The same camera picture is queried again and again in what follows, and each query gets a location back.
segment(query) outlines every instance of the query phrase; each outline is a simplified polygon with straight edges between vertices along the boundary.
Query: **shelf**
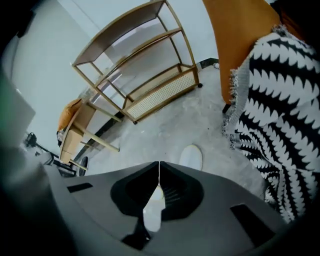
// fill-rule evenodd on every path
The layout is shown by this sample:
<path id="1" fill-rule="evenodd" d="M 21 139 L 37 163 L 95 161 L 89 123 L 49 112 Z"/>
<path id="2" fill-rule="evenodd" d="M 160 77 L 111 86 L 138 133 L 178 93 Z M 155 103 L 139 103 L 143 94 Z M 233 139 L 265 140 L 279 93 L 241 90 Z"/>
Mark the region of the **shelf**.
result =
<path id="1" fill-rule="evenodd" d="M 199 82 L 196 67 L 177 64 L 154 76 L 128 94 L 123 111 L 134 121 L 160 109 L 175 98 L 192 90 Z"/>
<path id="2" fill-rule="evenodd" d="M 94 62 L 108 47 L 123 35 L 155 19 L 164 2 L 164 0 L 147 2 L 127 11 L 110 22 L 86 45 L 73 65 L 76 66 Z"/>
<path id="3" fill-rule="evenodd" d="M 137 46 L 136 48 L 134 48 L 132 50 L 132 53 L 130 53 L 127 56 L 122 57 L 121 59 L 119 59 L 117 61 L 117 63 L 111 67 L 111 69 L 109 69 L 109 71 L 105 74 L 103 74 L 98 80 L 97 82 L 95 82 L 94 86 L 97 87 L 99 86 L 99 84 L 101 84 L 102 82 L 104 82 L 104 80 L 106 78 L 108 78 L 114 71 L 116 71 L 117 69 L 119 69 L 121 66 L 123 66 L 124 64 L 126 64 L 129 60 L 131 60 L 132 58 L 138 56 L 140 53 L 143 53 L 145 50 L 149 49 L 150 47 L 155 46 L 156 44 L 171 38 L 172 36 L 174 36 L 175 34 L 177 34 L 178 32 L 180 32 L 182 29 L 181 28 L 175 28 L 172 30 L 169 30 L 167 32 L 164 32 L 162 34 L 156 35 L 155 37 L 151 38 L 150 40 L 140 44 L 139 46 Z"/>

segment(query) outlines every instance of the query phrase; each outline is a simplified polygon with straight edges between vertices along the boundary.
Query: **black and white blanket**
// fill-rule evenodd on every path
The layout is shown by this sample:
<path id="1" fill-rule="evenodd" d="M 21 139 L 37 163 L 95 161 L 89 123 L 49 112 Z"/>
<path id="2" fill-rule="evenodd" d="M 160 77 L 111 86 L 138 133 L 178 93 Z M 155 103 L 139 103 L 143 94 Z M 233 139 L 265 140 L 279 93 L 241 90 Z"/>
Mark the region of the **black and white blanket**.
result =
<path id="1" fill-rule="evenodd" d="M 273 31 L 231 71 L 223 133 L 266 180 L 265 201 L 290 222 L 320 186 L 320 62 L 284 27 Z"/>

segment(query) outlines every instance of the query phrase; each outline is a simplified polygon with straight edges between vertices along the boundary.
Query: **gray floor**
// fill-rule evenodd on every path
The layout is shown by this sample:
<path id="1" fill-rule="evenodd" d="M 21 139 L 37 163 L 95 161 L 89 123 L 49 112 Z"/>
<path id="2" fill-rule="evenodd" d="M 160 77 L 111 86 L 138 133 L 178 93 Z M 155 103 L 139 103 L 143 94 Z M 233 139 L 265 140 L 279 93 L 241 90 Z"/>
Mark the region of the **gray floor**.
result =
<path id="1" fill-rule="evenodd" d="M 202 171 L 228 178 L 263 198 L 264 180 L 258 170 L 222 137 L 222 109 L 219 70 L 209 66 L 199 73 L 203 88 L 173 101 L 145 120 L 133 125 L 127 118 L 101 137 L 120 152 L 95 144 L 86 175 L 112 172 L 152 161 L 178 164 L 184 147 L 197 145 L 203 154 Z"/>

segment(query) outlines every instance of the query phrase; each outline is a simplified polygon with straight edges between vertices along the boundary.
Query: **sofa leg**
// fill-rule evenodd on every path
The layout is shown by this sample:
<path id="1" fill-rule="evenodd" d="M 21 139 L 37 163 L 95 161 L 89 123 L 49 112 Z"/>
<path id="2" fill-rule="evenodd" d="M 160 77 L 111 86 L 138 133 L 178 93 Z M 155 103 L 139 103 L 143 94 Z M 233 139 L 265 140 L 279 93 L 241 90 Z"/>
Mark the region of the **sofa leg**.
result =
<path id="1" fill-rule="evenodd" d="M 229 104 L 225 104 L 225 106 L 224 106 L 224 108 L 223 108 L 223 110 L 222 110 L 222 113 L 226 113 L 227 111 L 228 111 L 228 109 L 231 107 L 231 105 L 229 105 Z"/>

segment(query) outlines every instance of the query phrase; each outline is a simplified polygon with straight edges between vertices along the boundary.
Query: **white wall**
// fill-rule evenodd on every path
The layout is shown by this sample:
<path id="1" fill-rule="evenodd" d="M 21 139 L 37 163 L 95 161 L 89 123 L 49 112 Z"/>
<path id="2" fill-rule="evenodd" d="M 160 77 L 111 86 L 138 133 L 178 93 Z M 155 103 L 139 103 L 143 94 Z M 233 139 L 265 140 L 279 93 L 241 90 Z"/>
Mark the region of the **white wall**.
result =
<path id="1" fill-rule="evenodd" d="M 64 106 L 87 88 L 73 62 L 90 38 L 56 0 L 44 1 L 18 44 L 12 82 L 35 110 L 27 131 L 58 154 L 57 127 Z"/>
<path id="2" fill-rule="evenodd" d="M 147 0 L 58 0 L 91 38 L 118 16 L 148 2 Z M 168 0 L 177 14 L 190 42 L 195 62 L 218 59 L 218 51 L 210 18 L 202 0 Z M 168 25 L 170 13 L 160 12 Z"/>

